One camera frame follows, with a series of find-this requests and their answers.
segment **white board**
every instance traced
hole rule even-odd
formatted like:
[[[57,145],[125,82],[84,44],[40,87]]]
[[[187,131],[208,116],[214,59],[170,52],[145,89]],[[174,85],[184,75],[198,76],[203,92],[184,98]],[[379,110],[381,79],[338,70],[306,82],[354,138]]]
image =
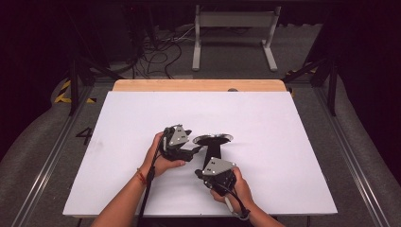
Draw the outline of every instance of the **white board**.
[[[239,166],[267,213],[337,213],[287,92],[109,92],[63,213],[98,215],[142,164],[154,134],[177,124],[192,131],[188,149],[197,136],[231,134],[222,159]],[[194,173],[205,151],[153,181],[145,216],[231,215]]]

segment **person's left hand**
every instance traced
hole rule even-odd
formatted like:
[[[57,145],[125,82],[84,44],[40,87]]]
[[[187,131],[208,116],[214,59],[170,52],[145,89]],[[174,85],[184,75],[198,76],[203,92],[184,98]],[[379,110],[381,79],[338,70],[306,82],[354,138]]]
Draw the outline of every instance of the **person's left hand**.
[[[157,146],[159,145],[159,141],[162,139],[163,133],[159,132],[154,136],[153,143],[151,144],[150,148],[148,149],[147,156],[145,157],[144,163],[141,165],[140,169],[143,174],[145,174],[145,177],[148,175],[148,171],[151,166],[151,162],[154,157],[154,153],[158,152],[157,156],[160,155],[156,159],[156,162],[154,163],[155,166],[155,175],[154,177],[158,177],[162,175],[166,170],[169,168],[174,168],[174,167],[180,167],[185,165],[185,161],[183,160],[176,160],[176,161],[169,161],[165,159],[161,153],[157,150]]]

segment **red string bracelet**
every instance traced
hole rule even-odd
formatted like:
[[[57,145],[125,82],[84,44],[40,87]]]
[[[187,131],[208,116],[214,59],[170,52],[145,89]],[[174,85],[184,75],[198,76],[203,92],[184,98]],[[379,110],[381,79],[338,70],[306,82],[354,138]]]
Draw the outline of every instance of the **red string bracelet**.
[[[144,177],[144,174],[142,174],[141,169],[140,168],[136,168],[137,172],[139,173],[138,176],[139,180],[141,180],[143,185],[147,185],[147,179]]]

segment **white metal frame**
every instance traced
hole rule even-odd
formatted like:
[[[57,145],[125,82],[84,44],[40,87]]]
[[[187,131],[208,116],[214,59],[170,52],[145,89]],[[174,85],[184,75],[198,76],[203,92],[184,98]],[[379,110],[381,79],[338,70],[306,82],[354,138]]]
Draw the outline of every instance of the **white metal frame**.
[[[199,71],[201,65],[201,26],[244,26],[244,27],[268,27],[269,34],[266,40],[262,40],[263,50],[272,72],[277,71],[277,65],[271,53],[270,44],[274,30],[280,16],[281,7],[275,11],[259,12],[230,12],[230,11],[201,11],[196,7],[195,14],[195,48],[192,70]]]

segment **cable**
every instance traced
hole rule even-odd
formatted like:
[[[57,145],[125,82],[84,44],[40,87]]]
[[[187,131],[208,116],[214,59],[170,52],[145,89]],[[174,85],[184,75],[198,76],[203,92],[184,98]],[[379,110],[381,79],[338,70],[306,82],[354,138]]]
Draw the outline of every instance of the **cable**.
[[[230,193],[239,203],[239,206],[241,207],[241,216],[240,218],[247,218],[248,215],[250,214],[250,210],[248,210],[247,208],[245,208],[244,204],[242,203],[241,199],[235,194],[233,193],[230,189],[228,189],[226,186],[220,184],[220,183],[216,183],[217,186],[223,188],[224,190],[226,190],[228,193]]]
[[[147,185],[147,190],[145,191],[144,199],[142,200],[141,210],[139,212],[138,226],[140,226],[142,217],[144,216],[145,206],[147,204],[147,200],[148,200],[148,196],[149,196],[149,192],[150,192],[150,188],[151,188],[151,182],[153,181],[154,175],[155,175],[154,163],[156,162],[156,159],[158,158],[157,153],[159,153],[159,147],[160,147],[160,145],[162,143],[162,140],[163,139],[160,139],[159,140],[159,144],[157,144],[157,147],[156,147],[156,150],[154,152],[153,159],[151,161],[151,165],[150,165],[150,168],[149,168],[149,171],[148,171],[148,175],[147,175],[147,183],[148,183],[148,185]]]

